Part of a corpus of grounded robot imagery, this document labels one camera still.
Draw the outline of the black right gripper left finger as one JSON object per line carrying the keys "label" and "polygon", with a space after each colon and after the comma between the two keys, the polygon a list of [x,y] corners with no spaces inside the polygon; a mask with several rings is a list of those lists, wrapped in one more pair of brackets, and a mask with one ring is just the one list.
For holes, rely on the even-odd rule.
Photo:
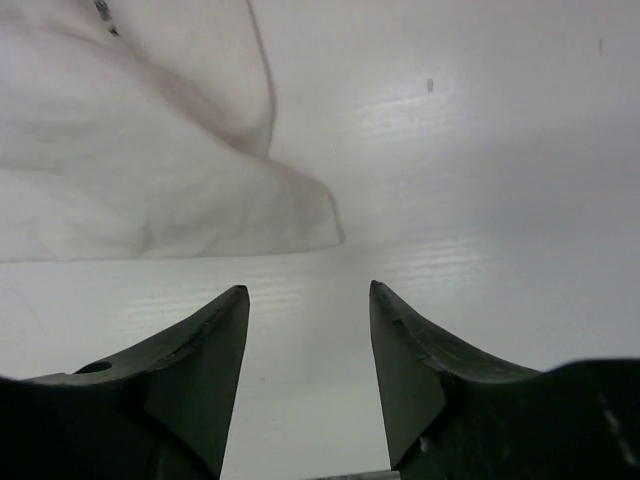
{"label": "black right gripper left finger", "polygon": [[1,382],[5,479],[217,479],[250,300],[235,286],[75,373]]}

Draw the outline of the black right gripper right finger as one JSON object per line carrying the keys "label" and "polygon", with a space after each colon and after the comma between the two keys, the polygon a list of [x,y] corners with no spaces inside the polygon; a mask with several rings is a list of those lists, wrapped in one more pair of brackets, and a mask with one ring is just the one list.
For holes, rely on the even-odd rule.
{"label": "black right gripper right finger", "polygon": [[635,479],[639,363],[536,371],[427,320],[387,285],[369,291],[391,467],[404,479]]}

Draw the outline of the white and green t-shirt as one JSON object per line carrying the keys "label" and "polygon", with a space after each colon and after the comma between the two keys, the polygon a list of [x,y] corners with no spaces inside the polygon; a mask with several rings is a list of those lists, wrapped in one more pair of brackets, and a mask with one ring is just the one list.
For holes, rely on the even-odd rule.
{"label": "white and green t-shirt", "polygon": [[275,114],[247,1],[3,2],[2,260],[340,244],[329,190],[270,158]]}

